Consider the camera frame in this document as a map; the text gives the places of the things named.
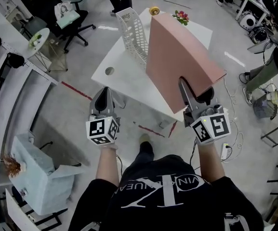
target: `black office chair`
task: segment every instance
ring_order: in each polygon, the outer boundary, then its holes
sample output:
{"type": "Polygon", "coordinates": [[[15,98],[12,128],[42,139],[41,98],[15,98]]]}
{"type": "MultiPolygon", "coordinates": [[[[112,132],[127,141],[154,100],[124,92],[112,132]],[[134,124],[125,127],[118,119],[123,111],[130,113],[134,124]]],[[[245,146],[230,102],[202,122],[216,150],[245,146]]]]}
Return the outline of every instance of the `black office chair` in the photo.
{"type": "Polygon", "coordinates": [[[44,20],[47,23],[47,27],[49,30],[56,36],[60,37],[63,40],[66,40],[67,37],[68,41],[64,47],[64,52],[68,53],[69,50],[67,49],[68,45],[72,41],[72,39],[77,36],[84,42],[84,45],[87,46],[89,43],[79,34],[79,32],[92,27],[96,29],[94,24],[83,26],[81,27],[82,22],[85,20],[86,16],[88,15],[88,11],[80,10],[79,9],[79,2],[82,0],[72,1],[71,3],[75,4],[76,12],[80,15],[80,17],[75,20],[70,25],[66,26],[65,28],[61,29],[59,25],[56,23],[56,17],[54,13],[54,7],[58,3],[61,3],[61,0],[40,0],[40,2],[33,8],[32,13],[39,17],[40,19],[44,20]]]}

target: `white bag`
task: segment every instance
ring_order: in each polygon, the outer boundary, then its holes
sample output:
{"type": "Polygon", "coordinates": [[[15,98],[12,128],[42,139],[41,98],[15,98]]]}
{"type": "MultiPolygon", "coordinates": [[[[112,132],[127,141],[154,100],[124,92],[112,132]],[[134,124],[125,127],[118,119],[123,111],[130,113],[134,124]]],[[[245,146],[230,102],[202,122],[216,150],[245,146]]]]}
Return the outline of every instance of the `white bag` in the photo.
{"type": "Polygon", "coordinates": [[[72,10],[73,10],[73,6],[69,1],[61,2],[57,5],[55,5],[55,7],[54,7],[55,17],[57,20],[60,20],[66,12],[72,11],[72,10]]]}

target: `white mesh organizer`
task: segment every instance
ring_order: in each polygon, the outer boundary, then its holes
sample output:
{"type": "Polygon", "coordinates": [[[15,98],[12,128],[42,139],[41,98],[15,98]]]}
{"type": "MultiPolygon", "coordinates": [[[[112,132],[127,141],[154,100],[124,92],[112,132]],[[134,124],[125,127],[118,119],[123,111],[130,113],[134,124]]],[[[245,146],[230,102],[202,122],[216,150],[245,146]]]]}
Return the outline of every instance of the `white mesh organizer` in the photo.
{"type": "Polygon", "coordinates": [[[132,8],[116,13],[119,30],[122,34],[125,49],[129,54],[146,69],[148,42],[140,17],[132,8]]]}

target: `floor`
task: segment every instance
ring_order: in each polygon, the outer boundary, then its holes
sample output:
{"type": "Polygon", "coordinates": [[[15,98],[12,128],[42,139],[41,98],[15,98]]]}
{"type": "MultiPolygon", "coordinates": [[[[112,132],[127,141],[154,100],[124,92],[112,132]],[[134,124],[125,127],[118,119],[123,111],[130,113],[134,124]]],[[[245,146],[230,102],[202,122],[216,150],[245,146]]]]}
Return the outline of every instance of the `floor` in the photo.
{"type": "MultiPolygon", "coordinates": [[[[231,158],[233,159],[240,150],[242,151],[236,159],[224,163],[225,172],[257,209],[265,215],[273,201],[269,193],[278,191],[277,183],[266,183],[268,179],[278,178],[278,170],[275,170],[275,166],[278,164],[278,147],[271,148],[268,143],[260,140],[260,136],[278,125],[278,116],[273,121],[257,119],[252,107],[244,101],[242,86],[238,79],[240,73],[263,64],[262,54],[255,55],[247,51],[247,48],[253,43],[247,36],[247,32],[234,19],[236,5],[233,8],[220,7],[215,0],[169,1],[191,9],[163,0],[133,0],[133,8],[138,14],[146,7],[155,5],[169,13],[173,13],[175,10],[184,10],[189,14],[191,21],[213,30],[209,54],[219,66],[227,71],[225,79],[227,88],[231,94],[236,93],[233,97],[236,100],[234,105],[235,122],[244,138],[242,149],[240,149],[238,143],[242,143],[242,137],[239,135],[231,158]],[[228,55],[234,56],[244,63],[245,67],[232,60],[228,55]]],[[[63,81],[68,86],[60,84],[51,88],[33,126],[38,145],[53,141],[53,145],[48,146],[44,151],[53,157],[56,164],[69,163],[69,158],[71,158],[71,163],[75,164],[80,161],[86,167],[86,173],[76,177],[69,200],[69,209],[61,216],[63,225],[58,230],[66,231],[68,229],[79,197],[96,174],[100,152],[86,138],[85,121],[89,115],[90,99],[88,97],[93,97],[101,89],[99,84],[91,80],[91,76],[120,37],[119,31],[109,30],[117,27],[116,18],[109,15],[111,9],[110,1],[104,0],[96,6],[96,9],[90,10],[90,14],[83,24],[94,23],[98,28],[81,33],[88,40],[89,46],[83,47],[82,43],[76,40],[69,46],[70,51],[66,56],[69,70],[58,74],[59,81],[63,81]]],[[[269,58],[271,51],[272,49],[265,54],[266,59],[269,58]]],[[[278,76],[273,79],[273,83],[278,87],[278,76]]],[[[214,88],[221,104],[229,110],[230,117],[233,118],[232,101],[225,90],[224,82],[220,81],[214,88]]],[[[262,94],[262,91],[259,90],[254,93],[254,96],[258,98],[262,94]]],[[[156,158],[167,154],[177,154],[189,162],[195,139],[191,129],[185,128],[183,123],[177,122],[172,135],[168,138],[171,126],[165,129],[159,128],[159,115],[155,115],[155,111],[129,98],[125,98],[125,102],[127,103],[125,109],[116,108],[116,113],[121,117],[120,133],[116,141],[119,147],[117,153],[122,158],[124,168],[133,161],[138,152],[139,136],[147,132],[139,125],[161,134],[148,132],[154,145],[156,158]]],[[[232,124],[232,134],[216,142],[219,151],[224,142],[233,145],[236,135],[237,128],[232,124]]],[[[274,137],[278,141],[278,133],[274,134],[274,137]]],[[[193,167],[198,166],[199,157],[196,151],[193,167]]]]}

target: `pink board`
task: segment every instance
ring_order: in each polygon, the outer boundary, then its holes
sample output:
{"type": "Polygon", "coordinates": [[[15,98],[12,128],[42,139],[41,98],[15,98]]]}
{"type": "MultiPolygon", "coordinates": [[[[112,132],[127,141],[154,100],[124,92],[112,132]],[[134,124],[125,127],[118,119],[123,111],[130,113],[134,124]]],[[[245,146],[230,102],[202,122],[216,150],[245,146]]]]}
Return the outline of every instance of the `pink board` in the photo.
{"type": "Polygon", "coordinates": [[[180,77],[199,96],[225,76],[201,42],[168,13],[152,17],[146,73],[173,113],[185,107],[178,87],[180,77]]]}

